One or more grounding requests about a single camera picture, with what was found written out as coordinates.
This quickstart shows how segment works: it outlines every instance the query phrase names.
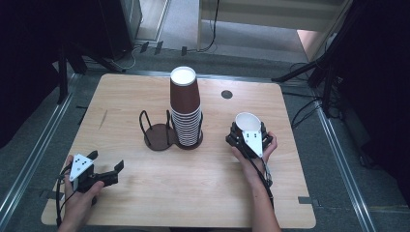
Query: hand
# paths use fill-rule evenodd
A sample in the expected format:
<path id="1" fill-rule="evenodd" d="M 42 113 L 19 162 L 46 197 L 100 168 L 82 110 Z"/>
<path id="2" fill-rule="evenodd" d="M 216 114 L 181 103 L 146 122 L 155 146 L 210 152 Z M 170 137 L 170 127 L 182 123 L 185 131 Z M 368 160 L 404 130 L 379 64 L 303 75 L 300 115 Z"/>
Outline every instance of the hand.
<path id="1" fill-rule="evenodd" d="M 69 156 L 66 165 L 73 162 L 73 156 Z M 66 200 L 73 194 L 73 186 L 70 175 L 65 175 Z M 91 203 L 103 188 L 103 182 L 96 182 L 87 192 L 76 192 L 65 204 L 64 219 L 58 231 L 78 231 L 90 218 Z"/>
<path id="2" fill-rule="evenodd" d="M 272 139 L 271 144 L 269 144 L 269 146 L 263 152 L 262 159 L 265 161 L 265 163 L 268 162 L 269 156 L 274 152 L 274 150 L 278 146 L 277 137 L 270 131 L 268 134 L 271 135 L 273 139 Z M 262 184 L 255 168 L 252 166 L 250 161 L 246 159 L 244 155 L 242 155 L 242 153 L 236 147 L 232 147 L 232 152 L 233 152 L 233 155 L 236 157 L 236 159 L 238 159 L 238 161 L 241 163 L 245 177 L 247 178 L 247 181 L 250 184 L 250 186 L 253 188 L 255 186 Z M 253 159 L 253 162 L 255 163 L 257 168 L 260 170 L 260 172 L 264 174 L 265 167 L 263 166 L 262 160 Z"/>

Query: aluminum rail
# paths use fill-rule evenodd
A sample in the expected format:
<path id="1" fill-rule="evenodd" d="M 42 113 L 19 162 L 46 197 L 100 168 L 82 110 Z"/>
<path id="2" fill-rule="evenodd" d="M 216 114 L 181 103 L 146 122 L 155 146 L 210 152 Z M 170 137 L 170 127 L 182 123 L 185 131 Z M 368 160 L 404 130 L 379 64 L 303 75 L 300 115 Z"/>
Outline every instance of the aluminum rail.
<path id="1" fill-rule="evenodd" d="M 69 84 L 70 93 L 63 100 L 63 102 L 57 105 L 54 109 L 47 125 L 45 126 L 42 134 L 37 140 L 36 145 L 34 146 L 27 161 L 25 162 L 17 178 L 15 179 L 15 182 L 6 193 L 6 196 L 3 198 L 0 207 L 0 231 L 6 230 L 7 224 L 9 223 L 10 218 L 15 212 L 15 208 L 17 207 L 18 202 L 27 189 L 27 186 L 30 183 L 34 172 L 39 166 L 51 138 L 53 137 L 61 122 L 61 119 L 66 113 L 67 107 L 69 106 L 73 98 L 73 92 L 80 77 L 80 74 L 73 74 Z"/>
<path id="2" fill-rule="evenodd" d="M 319 106 L 321 102 L 316 102 L 315 106 Z M 363 195 L 355 181 L 355 178 L 350 170 L 349 164 L 345 158 L 343 150 L 341 149 L 340 143 L 338 142 L 335 130 L 333 128 L 332 122 L 328 119 L 323 112 L 323 110 L 317 110 L 320 122 L 322 124 L 323 130 L 328 137 L 329 144 L 331 146 L 332 152 L 335 155 L 335 160 L 337 163 L 338 170 L 340 171 L 341 178 L 346 186 L 347 193 L 349 194 L 350 200 L 352 201 L 353 209 L 356 212 L 356 216 L 359 220 L 362 230 L 366 232 L 377 231 L 374 226 L 374 222 L 371 218 L 370 212 L 363 198 Z"/>

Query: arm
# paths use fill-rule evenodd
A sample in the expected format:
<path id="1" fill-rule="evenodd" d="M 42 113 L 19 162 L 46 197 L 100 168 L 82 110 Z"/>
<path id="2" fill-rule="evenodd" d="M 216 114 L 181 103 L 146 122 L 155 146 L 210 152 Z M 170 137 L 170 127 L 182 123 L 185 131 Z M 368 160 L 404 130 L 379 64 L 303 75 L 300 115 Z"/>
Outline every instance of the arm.
<path id="1" fill-rule="evenodd" d="M 73 161 L 73 156 L 67 158 L 66 164 Z M 66 200 L 73 194 L 73 186 L 70 182 L 69 175 L 65 179 L 65 196 Z M 79 231 L 90 218 L 91 202 L 94 196 L 97 196 L 103 188 L 103 182 L 96 182 L 87 192 L 76 192 L 65 204 L 64 219 L 58 228 L 59 232 Z"/>
<path id="2" fill-rule="evenodd" d="M 271 132 L 269 132 L 274 139 L 272 143 L 266 148 L 263 159 L 265 162 L 268 162 L 269 156 L 274 152 L 277 148 L 277 138 Z M 281 231 L 277 217 L 275 215 L 275 211 L 272 208 L 271 201 L 269 199 L 268 193 L 265 190 L 259 176 L 256 173 L 254 167 L 250 164 L 249 160 L 245 159 L 241 152 L 232 147 L 232 152 L 234 156 L 238 159 L 241 163 L 245 177 L 249 183 L 250 190 L 252 193 L 252 203 L 253 203 L 253 219 L 252 219 L 252 231 L 253 232 L 266 232 L 266 231 L 273 231 L 278 232 Z M 255 159 L 254 163 L 258 167 L 258 169 L 263 173 L 264 167 L 263 163 L 260 159 Z"/>

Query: cable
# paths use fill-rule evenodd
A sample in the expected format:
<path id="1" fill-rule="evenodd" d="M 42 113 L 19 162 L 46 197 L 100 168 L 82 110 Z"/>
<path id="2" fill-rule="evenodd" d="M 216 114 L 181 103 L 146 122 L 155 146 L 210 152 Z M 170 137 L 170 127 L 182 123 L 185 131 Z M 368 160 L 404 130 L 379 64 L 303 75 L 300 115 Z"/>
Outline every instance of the cable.
<path id="1" fill-rule="evenodd" d="M 219 9 L 220 9 L 220 0 L 218 0 L 218 2 L 217 2 L 217 9 L 216 9 L 216 11 L 215 11 L 214 30 L 212 30 L 212 31 L 213 31 L 213 38 L 212 38 L 211 43 L 210 43 L 207 47 L 205 47 L 205 48 L 202 48 L 202 49 L 199 49 L 199 50 L 190 49 L 190 50 L 187 50 L 188 52 L 191 52 L 191 51 L 205 52 L 205 51 L 208 51 L 209 48 L 211 48 L 211 46 L 214 44 L 215 38 L 217 37 L 217 20 L 218 20 L 218 11 L 219 11 Z"/>
<path id="2" fill-rule="evenodd" d="M 339 81 L 336 78 L 334 82 L 332 83 L 332 88 L 331 88 L 331 95 L 329 96 L 329 109 L 327 116 L 329 118 L 334 118 L 334 119 L 342 119 L 341 111 L 340 111 L 340 101 L 341 97 L 340 94 L 337 90 L 337 86 L 339 85 Z M 318 94 L 323 96 L 323 92 L 318 90 Z M 336 111 L 334 114 L 330 112 L 330 109 L 334 109 Z"/>
<path id="3" fill-rule="evenodd" d="M 303 98 L 314 98 L 314 99 L 323 99 L 322 97 L 315 97 L 311 95 L 301 95 L 301 94 L 296 94 L 296 93 L 290 93 L 290 92 L 282 92 L 284 95 L 290 95 L 290 96 L 296 96 L 296 97 L 303 97 Z"/>
<path id="4" fill-rule="evenodd" d="M 307 104 L 305 104 L 301 109 L 299 109 L 299 111 L 298 111 L 298 112 L 296 113 L 296 115 L 293 117 L 292 123 L 290 124 L 292 129 L 295 129 L 296 127 L 298 127 L 306 118 L 310 117 L 311 114 L 313 114 L 313 112 L 314 112 L 316 109 L 318 109 L 318 108 L 321 107 L 321 105 L 316 106 L 313 110 L 311 110 L 311 112 L 309 112 L 307 115 L 305 115 L 305 116 L 302 118 L 302 120 L 300 120 L 298 123 L 295 124 L 295 120 L 296 120 L 296 118 L 298 117 L 298 115 L 299 115 L 306 107 L 308 107 L 311 103 L 316 102 L 316 101 L 319 101 L 319 99 L 314 99 L 314 100 L 312 100 L 312 101 L 309 101 L 309 102 L 308 102 Z"/>
<path id="5" fill-rule="evenodd" d="M 60 186 L 64 184 L 64 182 L 62 182 L 64 180 L 64 175 L 66 174 L 66 172 L 71 169 L 73 166 L 73 163 L 71 162 L 69 165 L 67 165 L 66 167 L 63 168 L 63 170 L 61 171 L 60 175 L 57 178 L 57 190 L 55 191 L 55 208 L 56 208 L 56 212 L 57 212 L 57 228 L 60 227 L 61 222 L 63 221 L 61 219 L 61 209 L 63 208 L 64 204 L 66 204 L 66 202 L 70 199 L 70 197 L 73 196 L 73 194 L 67 198 L 64 203 L 63 206 L 60 207 Z"/>
<path id="6" fill-rule="evenodd" d="M 122 66 L 120 66 L 119 64 L 115 63 L 115 61 L 113 61 L 113 60 L 111 61 L 111 63 L 114 64 L 114 65 L 116 65 L 117 67 L 123 69 L 123 70 L 129 70 L 129 69 L 131 69 L 131 68 L 135 65 L 135 63 L 136 63 L 136 59 L 135 59 L 135 56 L 133 55 L 133 53 L 134 53 L 138 48 L 140 48 L 140 47 L 142 47 L 142 45 L 137 45 L 137 46 L 135 46 L 135 47 L 133 48 L 133 50 L 131 51 L 131 56 L 132 56 L 132 59 L 133 59 L 131 66 L 129 66 L 129 67 L 122 67 Z"/>
<path id="7" fill-rule="evenodd" d="M 214 20 L 214 27 L 216 28 L 216 25 L 215 25 L 215 23 L 216 23 L 216 21 L 217 21 L 217 18 L 215 18 L 215 20 Z M 209 19 L 209 27 L 211 28 L 211 31 L 212 31 L 212 33 L 213 33 L 213 35 L 214 35 L 214 38 L 213 38 L 213 43 L 214 43 L 214 46 L 215 46 L 215 49 L 211 52 L 212 54 L 215 54 L 215 52 L 218 50 L 218 45 L 215 43 L 215 37 L 216 37 L 216 34 L 215 34 L 215 29 L 212 27 L 212 20 L 211 19 Z"/>
<path id="8" fill-rule="evenodd" d="M 211 1 L 209 1 L 208 2 L 208 9 L 211 9 L 211 5 L 212 5 L 212 2 Z M 210 29 L 211 29 L 211 31 L 214 33 L 214 28 L 212 27 L 212 19 L 210 18 L 209 19 L 209 27 L 210 27 Z"/>
<path id="9" fill-rule="evenodd" d="M 247 159 L 249 160 L 249 162 L 250 162 L 250 164 L 252 164 L 252 166 L 254 167 L 254 169 L 256 170 L 256 173 L 257 173 L 257 175 L 259 176 L 259 179 L 260 179 L 260 181 L 262 182 L 262 184 L 263 184 L 263 186 L 265 187 L 265 190 L 267 191 L 267 193 L 268 193 L 268 196 L 269 196 L 269 199 L 270 199 L 270 201 L 271 201 L 271 204 L 272 204 L 272 208 L 275 210 L 275 205 L 274 205 L 274 196 L 272 195 L 272 192 L 271 192 L 271 189 L 270 189 L 270 186 L 272 185 L 272 180 L 271 180 L 271 182 L 268 182 L 264 177 L 263 177 L 263 174 L 262 174 L 262 172 L 260 172 L 260 170 L 259 170 L 259 168 L 257 168 L 257 166 L 256 166 L 256 164 L 253 162 L 253 160 L 250 158 L 250 156 L 248 155 L 248 153 L 247 153 L 247 151 L 245 150 L 245 148 L 244 148 L 244 145 L 242 145 L 242 143 L 241 143 L 241 147 L 242 147 L 242 151 L 244 151 L 244 153 L 245 153 L 245 156 L 247 157 Z M 269 177 L 271 176 L 271 173 L 267 173 L 267 164 L 265 163 L 265 161 L 262 159 L 262 158 L 260 158 L 261 160 L 262 160 L 262 163 L 264 164 L 264 166 L 265 166 L 265 175 L 266 175 L 266 177 L 268 177 L 268 175 L 269 175 Z"/>

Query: brown paper cup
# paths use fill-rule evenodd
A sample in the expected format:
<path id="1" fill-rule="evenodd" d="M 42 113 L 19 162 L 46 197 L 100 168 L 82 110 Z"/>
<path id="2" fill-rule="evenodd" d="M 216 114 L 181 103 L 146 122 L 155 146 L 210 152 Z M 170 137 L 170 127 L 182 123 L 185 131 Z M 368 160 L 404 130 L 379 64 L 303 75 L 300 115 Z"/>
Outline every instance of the brown paper cup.
<path id="1" fill-rule="evenodd" d="M 196 73 L 189 67 L 178 67 L 171 73 L 170 103 L 180 114 L 193 113 L 200 105 Z"/>

